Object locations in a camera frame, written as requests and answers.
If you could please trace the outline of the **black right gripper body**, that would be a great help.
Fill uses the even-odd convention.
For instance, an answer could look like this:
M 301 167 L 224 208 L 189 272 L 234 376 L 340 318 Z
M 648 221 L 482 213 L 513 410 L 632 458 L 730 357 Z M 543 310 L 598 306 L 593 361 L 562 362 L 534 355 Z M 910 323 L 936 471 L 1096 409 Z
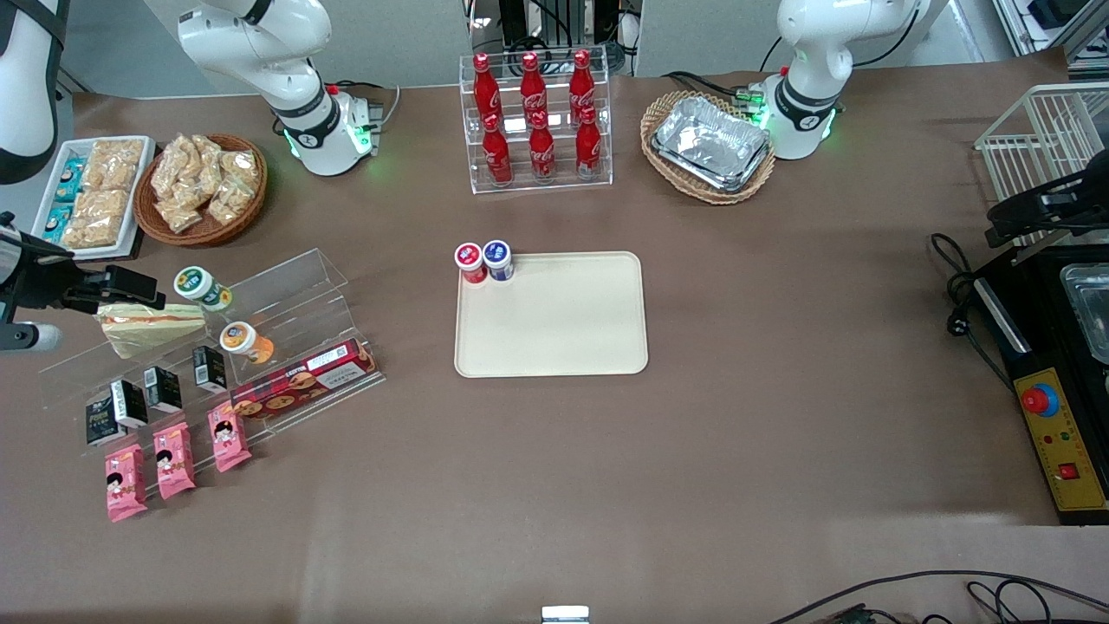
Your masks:
M 1 217 L 3 325 L 16 320 L 19 308 L 59 307 L 68 289 L 78 282 L 73 252 L 18 231 L 12 216 Z

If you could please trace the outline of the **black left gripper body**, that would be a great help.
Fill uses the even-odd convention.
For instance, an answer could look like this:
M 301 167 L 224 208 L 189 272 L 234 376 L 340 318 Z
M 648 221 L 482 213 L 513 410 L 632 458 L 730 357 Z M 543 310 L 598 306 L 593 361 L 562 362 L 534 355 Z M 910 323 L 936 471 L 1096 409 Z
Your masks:
M 1036 200 L 1047 229 L 1087 233 L 1108 228 L 1108 174 L 1086 171 L 1067 188 L 1042 193 Z

